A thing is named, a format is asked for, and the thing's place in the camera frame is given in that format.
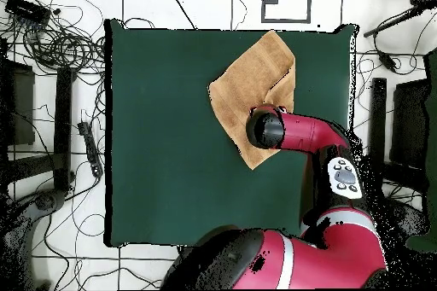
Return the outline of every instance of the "plug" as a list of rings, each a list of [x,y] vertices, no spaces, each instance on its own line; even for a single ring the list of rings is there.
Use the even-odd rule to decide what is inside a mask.
[[[396,73],[395,69],[396,69],[396,63],[394,62],[394,60],[390,57],[390,55],[383,53],[383,52],[379,52],[379,61],[381,62],[381,64],[387,68],[388,70],[390,70],[393,73]]]

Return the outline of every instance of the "floor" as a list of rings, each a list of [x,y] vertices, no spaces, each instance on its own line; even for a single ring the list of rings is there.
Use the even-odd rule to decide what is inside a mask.
[[[3,11],[4,1],[0,0],[0,27],[6,23]],[[42,3],[54,5],[61,9],[60,17],[76,22],[83,30],[93,35],[97,40],[103,35],[101,26],[102,18],[117,18],[128,20],[130,18],[144,18],[153,22],[157,28],[184,29],[191,28],[189,21],[178,7],[175,0],[39,0]],[[221,30],[247,30],[247,29],[277,29],[332,32],[341,23],[359,25],[357,39],[357,52],[365,53],[374,49],[370,38],[364,38],[363,32],[376,27],[386,18],[398,14],[410,7],[410,0],[312,0],[311,24],[305,23],[261,23],[261,0],[179,0],[190,19],[199,29]],[[266,10],[266,15],[273,18],[297,18],[305,14],[306,0],[281,1],[281,8],[276,11]],[[407,22],[397,25],[378,36],[378,47],[386,52],[409,54],[415,49],[421,30],[435,11],[425,12]],[[131,20],[128,27],[146,27],[149,23],[143,20]],[[437,46],[437,25],[435,20],[423,32],[416,48],[416,54],[426,54]],[[9,58],[19,62],[27,62],[33,66],[36,74],[44,74],[32,60],[25,58],[26,51],[20,38],[16,40],[15,49],[9,53]],[[400,72],[408,73],[411,70],[408,55],[398,56],[402,66]],[[421,79],[425,77],[423,70],[417,69],[412,73],[399,76],[389,72],[374,55],[365,55],[360,67],[357,68],[357,90],[364,83],[364,91],[360,96],[360,105],[355,105],[354,125],[359,125],[368,119],[366,108],[369,107],[369,85],[373,77],[387,78],[387,111],[393,106],[393,91],[398,83]],[[417,67],[423,68],[422,58],[417,58]],[[97,82],[99,77],[95,74],[86,75],[89,83]],[[81,119],[85,120],[91,115],[94,106],[98,85],[86,84],[76,81],[73,87],[73,124]],[[55,78],[53,76],[38,76],[34,91],[34,124],[41,133],[49,151],[53,150],[53,123],[50,115],[54,112],[55,105]],[[101,116],[100,125],[93,127],[96,140],[104,136],[105,120]],[[391,142],[392,114],[387,114],[386,129],[386,156]],[[363,123],[356,128],[357,135],[362,138],[364,147],[367,145],[368,123]],[[104,152],[104,140],[100,142],[99,149]],[[35,152],[44,151],[42,143],[37,139],[32,146],[17,146],[15,153],[10,149],[9,158],[36,155]],[[73,128],[72,137],[72,168],[77,170],[76,193],[87,189],[94,182],[89,164],[86,163],[84,140]],[[39,175],[28,178],[9,187],[9,193],[16,198],[33,192],[43,181],[40,188],[50,186],[51,175]],[[389,193],[393,187],[386,186],[384,191]],[[411,194],[410,189],[402,189],[397,195]],[[135,290],[154,289],[159,287],[159,280],[166,274],[166,270],[177,257],[175,247],[152,245],[127,245],[122,248],[109,248],[102,243],[105,182],[104,177],[93,190],[78,196],[53,216],[50,226],[49,244],[59,253],[70,258],[67,274],[62,278],[58,289],[78,290],[79,285],[74,281],[75,271],[79,271],[80,283],[86,290]],[[420,198],[414,197],[411,202],[420,209]],[[42,242],[44,232],[48,226],[48,219],[44,218],[38,224],[33,237],[32,261],[37,279],[50,279],[53,289],[62,273],[65,271],[66,260],[54,255]]]

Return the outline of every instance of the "green table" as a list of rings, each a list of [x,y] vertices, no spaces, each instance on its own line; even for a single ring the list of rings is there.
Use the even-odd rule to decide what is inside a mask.
[[[191,245],[224,224],[298,235],[306,156],[281,151],[251,171],[207,94],[265,32],[126,30],[115,20],[105,28],[113,109],[105,242]],[[354,30],[278,33],[296,57],[295,113],[347,126]]]

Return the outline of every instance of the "folded towel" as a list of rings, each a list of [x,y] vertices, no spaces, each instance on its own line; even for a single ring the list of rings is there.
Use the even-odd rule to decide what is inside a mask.
[[[263,103],[293,112],[294,55],[274,32],[266,33],[212,82],[213,111],[250,169],[278,152],[254,147],[246,136],[250,108]]]

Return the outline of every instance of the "white stripe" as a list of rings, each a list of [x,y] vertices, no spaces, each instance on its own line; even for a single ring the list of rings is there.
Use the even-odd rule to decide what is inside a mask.
[[[283,234],[281,236],[283,237],[283,269],[277,288],[287,289],[293,274],[293,244],[289,238]]]
[[[319,218],[318,224],[321,224],[325,218],[329,218],[329,226],[332,226],[340,221],[343,224],[357,224],[358,226],[365,227],[367,230],[373,232],[377,236],[375,226],[372,224],[372,221],[370,221],[367,216],[361,213],[348,210],[331,212]]]

